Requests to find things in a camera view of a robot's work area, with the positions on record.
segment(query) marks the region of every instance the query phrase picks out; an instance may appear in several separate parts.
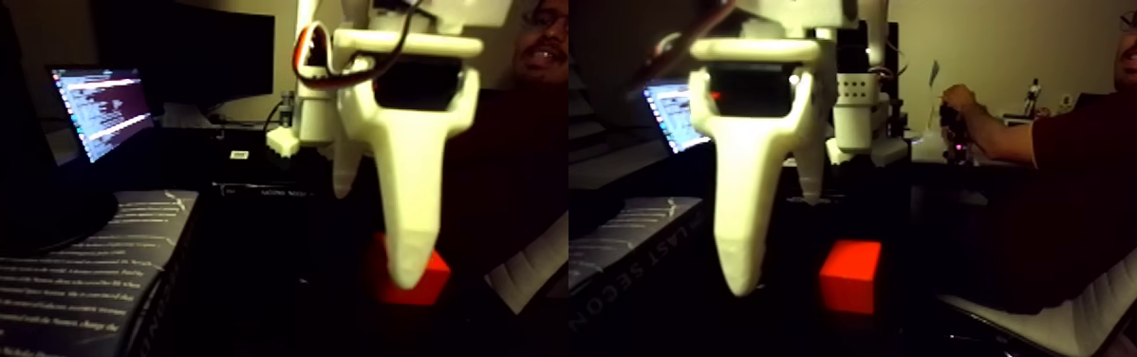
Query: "hand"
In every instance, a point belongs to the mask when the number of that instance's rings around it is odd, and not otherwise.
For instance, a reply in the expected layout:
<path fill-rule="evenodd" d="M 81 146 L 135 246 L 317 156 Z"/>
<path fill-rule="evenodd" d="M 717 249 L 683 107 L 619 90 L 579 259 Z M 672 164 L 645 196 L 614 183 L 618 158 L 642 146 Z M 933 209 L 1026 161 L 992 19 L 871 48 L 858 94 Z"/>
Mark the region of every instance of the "hand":
<path fill-rule="evenodd" d="M 971 89 L 966 89 L 966 85 L 962 84 L 945 89 L 945 93 L 940 98 L 944 98 L 946 106 L 956 109 L 961 114 L 966 114 L 968 109 L 980 105 L 976 101 L 976 93 L 972 93 Z"/>

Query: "man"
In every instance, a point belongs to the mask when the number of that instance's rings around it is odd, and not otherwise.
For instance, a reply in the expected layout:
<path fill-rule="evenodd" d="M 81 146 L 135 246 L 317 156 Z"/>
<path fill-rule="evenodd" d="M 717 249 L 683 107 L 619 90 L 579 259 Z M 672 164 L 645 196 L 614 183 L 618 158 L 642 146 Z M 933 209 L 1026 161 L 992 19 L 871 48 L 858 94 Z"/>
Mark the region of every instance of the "man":
<path fill-rule="evenodd" d="M 1007 127 L 965 85 L 944 100 L 994 159 L 1031 164 L 1035 177 L 990 198 L 949 264 L 944 290 L 1015 314 L 1077 297 L 1137 246 L 1137 10 L 1122 16 L 1117 93 L 1076 111 Z"/>
<path fill-rule="evenodd" d="M 568 1 L 538 1 L 524 16 L 513 68 L 522 90 L 564 90 L 568 83 Z"/>
<path fill-rule="evenodd" d="M 568 208 L 567 16 L 567 0 L 523 16 L 515 89 L 484 90 L 471 130 L 447 144 L 438 248 L 457 271 L 490 272 Z"/>

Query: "cable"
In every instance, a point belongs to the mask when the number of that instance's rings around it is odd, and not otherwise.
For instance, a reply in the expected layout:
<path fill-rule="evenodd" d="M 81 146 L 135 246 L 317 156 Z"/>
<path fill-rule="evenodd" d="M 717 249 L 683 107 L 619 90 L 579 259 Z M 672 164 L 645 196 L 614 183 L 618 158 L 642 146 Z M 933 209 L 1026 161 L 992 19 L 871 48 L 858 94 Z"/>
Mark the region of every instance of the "cable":
<path fill-rule="evenodd" d="M 391 49 L 391 52 L 388 53 L 388 58 L 385 60 L 379 60 L 379 63 L 373 65 L 370 70 L 357 73 L 334 74 L 329 69 L 329 65 L 324 65 L 323 77 L 305 77 L 305 75 L 298 70 L 298 67 L 302 61 L 302 49 L 307 48 L 307 42 L 309 40 L 318 40 L 319 43 L 329 43 L 324 25 L 321 25 L 321 22 L 313 22 L 312 25 L 302 28 L 301 33 L 298 33 L 298 42 L 294 43 L 294 77 L 298 77 L 298 82 L 302 85 L 307 85 L 309 89 L 316 90 L 341 89 L 342 86 L 356 85 L 364 83 L 365 81 L 372 81 L 372 78 L 380 77 L 383 73 L 387 73 L 388 69 L 391 69 L 391 66 L 397 64 L 397 60 L 400 60 L 401 49 L 405 49 L 405 40 L 409 38 L 410 20 L 413 19 L 414 13 L 417 11 L 417 5 L 421 2 L 422 0 L 413 1 L 409 10 L 405 11 L 405 26 L 400 30 L 400 40 L 397 41 L 397 48 Z"/>
<path fill-rule="evenodd" d="M 657 51 L 654 51 L 657 57 L 649 60 L 649 64 L 644 66 L 644 69 L 640 69 L 639 73 L 636 73 L 634 77 L 631 77 L 631 81 L 625 85 L 625 98 L 634 98 L 640 92 L 644 92 L 644 85 L 647 82 L 662 77 L 662 75 L 671 70 L 671 67 L 675 63 L 688 56 L 688 50 L 692 48 L 692 43 L 698 38 L 706 36 L 706 33 L 709 33 L 715 26 L 720 25 L 736 8 L 737 0 L 723 0 L 723 5 L 719 9 L 706 15 L 696 25 L 681 32 L 678 38 L 665 38 L 665 40 L 673 42 L 671 49 L 663 51 L 663 49 L 658 48 Z"/>
<path fill-rule="evenodd" d="M 272 111 L 268 113 L 267 118 L 262 122 L 262 131 L 267 131 L 267 126 L 272 125 L 272 116 L 276 115 L 276 109 L 280 109 L 280 106 L 283 105 L 285 105 L 285 101 L 276 101 L 276 105 L 272 106 Z"/>
<path fill-rule="evenodd" d="M 887 41 L 887 47 L 891 48 L 893 51 L 896 51 L 896 55 L 899 55 L 905 59 L 905 65 L 899 68 L 898 73 L 896 73 L 896 77 L 902 77 L 902 75 L 905 75 L 905 70 L 910 70 L 910 57 L 905 56 L 905 52 L 899 51 L 899 49 L 896 49 L 896 44 L 891 43 L 891 41 Z"/>

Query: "maroon shirt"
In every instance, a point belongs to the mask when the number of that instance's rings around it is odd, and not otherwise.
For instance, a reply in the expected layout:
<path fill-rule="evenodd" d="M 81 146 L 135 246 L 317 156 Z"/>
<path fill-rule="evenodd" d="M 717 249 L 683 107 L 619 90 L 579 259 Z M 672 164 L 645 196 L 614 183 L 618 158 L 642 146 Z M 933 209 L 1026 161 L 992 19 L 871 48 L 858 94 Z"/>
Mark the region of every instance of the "maroon shirt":
<path fill-rule="evenodd" d="M 439 254 L 488 273 L 568 209 L 567 92 L 482 92 L 471 130 L 447 142 Z"/>
<path fill-rule="evenodd" d="M 990 198 L 969 249 L 988 300 L 1036 313 L 1077 297 L 1137 246 L 1137 92 L 1032 124 L 1035 178 Z"/>

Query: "white 3d-printed part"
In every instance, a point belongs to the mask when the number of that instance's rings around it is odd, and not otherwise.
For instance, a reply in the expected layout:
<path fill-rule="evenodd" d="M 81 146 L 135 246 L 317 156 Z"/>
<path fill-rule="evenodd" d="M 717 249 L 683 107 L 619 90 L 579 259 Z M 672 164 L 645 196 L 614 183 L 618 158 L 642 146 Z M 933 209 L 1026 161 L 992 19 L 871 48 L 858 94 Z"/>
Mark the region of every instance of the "white 3d-printed part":
<path fill-rule="evenodd" d="M 724 279 L 737 297 L 746 297 L 758 284 L 772 198 L 787 153 L 795 152 L 799 174 L 810 175 L 802 177 L 805 191 L 814 185 L 814 193 L 820 193 L 821 171 L 811 168 L 824 166 L 824 126 L 813 108 L 814 76 L 806 69 L 795 75 L 794 106 L 785 118 L 720 116 L 709 98 L 709 74 L 703 69 L 688 77 L 692 125 L 715 141 L 715 246 Z"/>
<path fill-rule="evenodd" d="M 267 132 L 267 146 L 279 156 L 291 157 L 298 152 L 298 138 L 290 127 L 279 126 Z"/>
<path fill-rule="evenodd" d="M 352 36 L 360 33 L 347 32 Z M 375 32 L 364 33 L 382 36 Z M 471 41 L 454 43 L 475 44 Z M 421 52 L 423 49 L 414 49 L 413 43 L 406 42 L 405 51 Z M 447 53 L 466 51 L 468 49 L 442 49 Z M 338 90 L 341 118 L 338 127 L 342 131 L 334 133 L 341 136 L 334 140 L 335 189 L 354 177 L 365 150 L 373 152 L 379 166 L 382 211 L 387 218 L 388 272 L 391 280 L 406 290 L 422 277 L 439 234 L 445 142 L 468 130 L 475 116 L 480 72 L 465 66 L 462 82 L 446 111 L 381 107 L 373 98 L 372 82 Z"/>

